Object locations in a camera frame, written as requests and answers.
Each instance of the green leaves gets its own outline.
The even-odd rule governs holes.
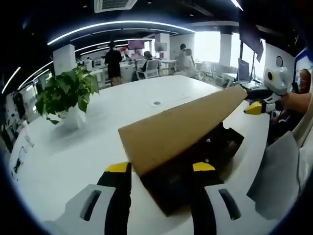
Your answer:
[[[52,119],[49,118],[48,116],[46,117],[46,119],[49,120],[49,121],[51,121],[51,123],[54,124],[54,125],[59,123],[59,121],[57,121],[57,120],[52,120]]]
[[[78,108],[84,113],[87,111],[87,101],[83,97],[78,97]]]
[[[70,85],[69,85],[69,84],[66,84],[66,83],[65,83],[63,80],[61,80],[61,79],[56,80],[56,84],[57,84],[58,86],[60,86],[60,87],[62,88],[62,90],[63,90],[65,93],[67,93],[68,90],[69,90],[69,88],[70,88]]]
[[[52,77],[36,102],[38,113],[41,116],[58,115],[59,112],[68,111],[70,107],[76,105],[80,110],[86,112],[90,94],[99,93],[95,81],[89,71],[80,67]],[[49,117],[46,119],[53,124],[58,123],[57,120],[52,120]]]

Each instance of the white desk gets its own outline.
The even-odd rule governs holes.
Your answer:
[[[75,132],[68,133],[61,123],[52,125],[41,117],[36,119],[29,124],[29,135],[35,146],[27,148],[24,164],[17,174],[18,191],[36,218],[55,220],[64,212],[69,199],[88,184],[97,183],[107,166],[127,161],[118,128],[218,90],[179,75],[144,79],[104,89],[100,96],[90,97],[86,127]],[[225,127],[235,129],[245,138],[233,158],[232,174],[225,185],[237,191],[236,196],[246,195],[250,188],[268,132],[269,116],[247,115],[243,112],[247,106],[243,101],[224,121]],[[27,143],[23,135],[19,135],[10,170],[23,145]],[[147,234],[147,231],[150,235],[193,234],[191,214],[164,216],[135,173],[131,198],[129,235]]]
[[[235,79],[237,78],[237,74],[236,74],[236,73],[223,73],[223,74],[222,74],[222,78],[228,80],[228,84],[227,84],[226,87],[230,87],[230,85],[231,85],[231,84],[235,81]]]
[[[173,75],[175,72],[175,62],[176,60],[159,60],[161,63],[165,64],[165,69],[168,70],[167,75]]]
[[[132,80],[132,74],[134,71],[134,64],[128,64],[128,62],[121,62],[120,63],[121,68],[121,77],[123,80],[123,83],[131,82]],[[96,70],[93,70],[90,72],[91,75],[96,75],[97,81],[100,84],[99,87],[105,87],[105,83],[107,80],[107,77],[103,75],[103,78],[101,77],[101,73],[107,72],[108,66],[105,65],[103,68],[98,68]]]

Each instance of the potted plant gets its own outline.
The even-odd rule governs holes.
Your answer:
[[[99,93],[94,77],[76,67],[50,78],[36,102],[37,111],[53,124],[64,119],[69,129],[79,128],[85,119],[89,96],[94,92]]]

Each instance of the forearm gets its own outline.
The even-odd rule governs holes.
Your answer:
[[[284,109],[306,113],[312,94],[292,94],[283,102]]]

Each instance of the white office chair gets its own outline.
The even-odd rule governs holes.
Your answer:
[[[201,74],[203,64],[204,64],[204,63],[202,63],[202,64],[196,63],[196,75],[195,75],[195,79],[200,80],[200,81],[202,81],[202,79],[203,79],[203,76],[202,76],[202,74]]]
[[[148,79],[148,78],[153,78],[153,77],[159,77],[157,67],[158,67],[158,60],[148,60],[147,61],[147,66],[146,66],[146,71],[136,71],[137,78],[139,80],[141,79]]]

